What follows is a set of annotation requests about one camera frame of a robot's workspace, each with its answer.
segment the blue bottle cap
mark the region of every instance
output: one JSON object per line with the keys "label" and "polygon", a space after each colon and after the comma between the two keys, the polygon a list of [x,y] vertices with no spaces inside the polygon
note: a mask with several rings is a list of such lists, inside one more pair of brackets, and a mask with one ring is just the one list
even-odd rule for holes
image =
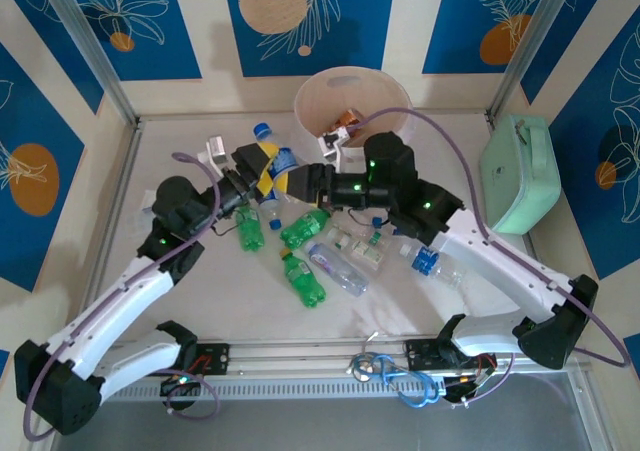
{"label": "blue bottle cap", "polygon": [[269,227],[271,228],[271,231],[277,231],[282,227],[282,222],[279,219],[272,219],[269,221]]}
{"label": "blue bottle cap", "polygon": [[266,139],[273,131],[267,123],[256,124],[256,127],[253,128],[253,134],[258,141],[262,141]]}

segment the bottle label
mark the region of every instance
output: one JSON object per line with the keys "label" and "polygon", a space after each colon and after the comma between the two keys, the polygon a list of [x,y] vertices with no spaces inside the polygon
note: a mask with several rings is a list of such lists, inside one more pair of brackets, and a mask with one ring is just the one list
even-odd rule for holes
{"label": "bottle label", "polygon": [[416,271],[420,271],[425,276],[429,276],[439,256],[435,251],[423,246],[420,248],[420,251],[418,251],[418,255],[413,260],[413,263],[411,263],[411,267]]}
{"label": "bottle label", "polygon": [[287,273],[287,279],[293,283],[296,279],[300,276],[304,276],[305,274],[311,274],[311,270],[307,263],[302,262]]}
{"label": "bottle label", "polygon": [[313,263],[317,264],[320,268],[324,269],[327,274],[330,275],[333,273],[333,268],[329,264],[329,261],[327,261],[327,258],[325,258],[324,256],[320,254],[312,254],[311,256],[309,256],[309,259]]}
{"label": "bottle label", "polygon": [[262,198],[259,201],[259,203],[264,203],[265,201],[271,201],[271,200],[277,200],[277,199],[278,198],[276,196],[276,192],[272,189],[271,191],[269,191],[269,194],[267,194],[264,198]]}
{"label": "bottle label", "polygon": [[370,261],[371,263],[376,265],[380,264],[380,261],[382,261],[382,253],[379,253],[375,249],[372,249],[362,241],[358,241],[353,246],[353,252],[366,261]]}
{"label": "bottle label", "polygon": [[320,232],[320,223],[311,213],[302,215],[300,219],[313,234]]}
{"label": "bottle label", "polygon": [[291,148],[280,148],[280,151],[269,167],[269,176],[275,179],[282,173],[291,171],[297,166],[298,163],[296,162],[296,157],[293,155],[293,151],[291,151]]}
{"label": "bottle label", "polygon": [[338,241],[337,243],[334,243],[336,248],[338,249],[342,249],[344,248],[347,244],[349,244],[349,240],[351,239],[351,236],[347,233],[345,233],[341,238],[340,241]]}
{"label": "bottle label", "polygon": [[371,246],[375,246],[376,244],[378,244],[378,241],[380,241],[380,236],[382,236],[379,232],[375,232],[371,235],[371,237],[369,238],[369,244]]}

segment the blue cable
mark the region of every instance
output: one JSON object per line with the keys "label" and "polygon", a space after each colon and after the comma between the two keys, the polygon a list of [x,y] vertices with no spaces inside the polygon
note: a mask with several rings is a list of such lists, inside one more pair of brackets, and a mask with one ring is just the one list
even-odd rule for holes
{"label": "blue cable", "polygon": [[[379,368],[379,371],[376,371],[376,362],[378,362],[377,367]],[[366,369],[363,369],[362,364],[373,367],[374,371],[369,372]],[[422,408],[427,404],[435,403],[440,399],[438,386],[431,376],[415,371],[408,371],[399,367],[388,354],[359,354],[353,358],[352,366],[354,372],[370,378],[380,378],[386,386],[393,386],[393,380],[402,376],[413,376],[416,378],[424,386],[424,396],[420,401],[415,401],[409,398],[406,394],[398,391],[398,397],[400,400],[411,408]]]}

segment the green plastic bottle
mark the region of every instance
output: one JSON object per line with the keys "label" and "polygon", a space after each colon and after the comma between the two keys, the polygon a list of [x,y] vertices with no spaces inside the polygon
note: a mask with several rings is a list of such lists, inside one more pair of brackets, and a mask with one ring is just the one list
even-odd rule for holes
{"label": "green plastic bottle", "polygon": [[257,251],[264,246],[264,235],[260,229],[260,218],[255,209],[245,204],[237,208],[236,224],[243,251]]}
{"label": "green plastic bottle", "polygon": [[280,257],[284,261],[284,275],[300,295],[302,304],[307,308],[315,308],[326,299],[327,293],[316,281],[307,263],[296,258],[289,248],[280,251]]}
{"label": "green plastic bottle", "polygon": [[280,239],[289,249],[299,248],[306,240],[322,231],[330,217],[329,212],[324,209],[309,211],[300,216],[291,226],[283,229]]}

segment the orange circle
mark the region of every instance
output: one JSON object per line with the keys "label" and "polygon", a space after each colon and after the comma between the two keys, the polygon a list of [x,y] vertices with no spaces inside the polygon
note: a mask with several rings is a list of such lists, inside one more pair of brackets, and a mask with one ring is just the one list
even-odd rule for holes
{"label": "orange circle", "polygon": [[311,48],[306,44],[302,45],[298,48],[298,54],[302,57],[309,56],[311,54]]}
{"label": "orange circle", "polygon": [[611,189],[616,184],[616,167],[609,161],[600,163],[596,168],[596,183],[602,189]]}
{"label": "orange circle", "polygon": [[60,187],[55,158],[40,144],[23,144],[11,158],[9,168],[15,176],[10,178],[9,187],[14,202],[31,216],[46,216],[56,204]]}
{"label": "orange circle", "polygon": [[251,29],[262,34],[291,31],[307,16],[307,0],[238,0],[240,14]]}
{"label": "orange circle", "polygon": [[129,51],[133,51],[136,43],[133,42],[131,36],[125,33],[121,33],[120,31],[116,31],[109,37],[109,42],[111,45],[116,48],[118,51],[122,51],[123,53],[128,53]]}
{"label": "orange circle", "polygon": [[518,14],[491,28],[480,43],[482,61],[490,65],[509,64],[529,21],[528,14]]}

